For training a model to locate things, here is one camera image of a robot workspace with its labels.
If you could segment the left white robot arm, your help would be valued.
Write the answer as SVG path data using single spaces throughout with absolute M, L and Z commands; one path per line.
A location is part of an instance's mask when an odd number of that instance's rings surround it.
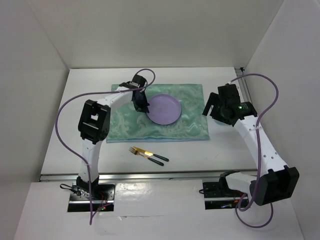
M 84 103 L 78 130 L 82 139 L 82 157 L 86 162 L 81 164 L 76 185 L 86 199 L 98 198 L 101 191 L 98 162 L 101 145 L 110 132 L 111 113 L 129 102 L 133 102 L 137 112 L 148 113 L 149 104 L 142 90 L 146 85 L 147 80 L 136 74 L 131 81 L 121 83 L 115 93 Z

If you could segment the purple plastic plate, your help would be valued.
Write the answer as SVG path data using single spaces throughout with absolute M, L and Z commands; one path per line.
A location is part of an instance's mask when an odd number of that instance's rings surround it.
M 158 125 L 170 125 L 176 122 L 182 113 L 179 101 L 168 94 L 157 94 L 149 100 L 148 118 Z

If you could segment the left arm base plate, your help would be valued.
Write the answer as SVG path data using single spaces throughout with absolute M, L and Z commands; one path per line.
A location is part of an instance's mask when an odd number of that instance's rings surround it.
M 69 213 L 90 212 L 90 195 L 75 184 L 60 184 L 62 190 L 70 192 L 67 211 Z M 115 200 L 115 184 L 100 184 L 97 192 L 92 194 L 92 211 L 113 212 Z

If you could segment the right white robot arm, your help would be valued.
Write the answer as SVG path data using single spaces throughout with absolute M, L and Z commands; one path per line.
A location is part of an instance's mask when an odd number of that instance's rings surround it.
M 289 167 L 276 152 L 254 106 L 248 101 L 241 102 L 235 84 L 220 86 L 217 93 L 210 93 L 202 114 L 234 127 L 257 167 L 256 177 L 235 170 L 222 173 L 218 184 L 220 194 L 230 196 L 240 191 L 251 195 L 258 206 L 292 196 L 300 177 L 297 168 Z

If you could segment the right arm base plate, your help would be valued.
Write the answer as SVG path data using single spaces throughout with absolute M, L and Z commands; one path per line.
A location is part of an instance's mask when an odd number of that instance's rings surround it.
M 234 209 L 239 203 L 243 192 L 223 189 L 219 182 L 203 182 L 198 191 L 204 197 L 206 210 Z

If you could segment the green patterned cloth placemat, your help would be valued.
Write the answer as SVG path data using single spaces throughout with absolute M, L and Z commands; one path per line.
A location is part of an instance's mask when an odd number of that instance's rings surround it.
M 132 102 L 111 114 L 107 143 L 120 142 L 186 142 L 210 138 L 201 84 L 153 84 L 146 90 L 147 100 L 158 94 L 168 94 L 177 99 L 181 114 L 169 125 L 151 121 L 145 113 L 137 112 Z

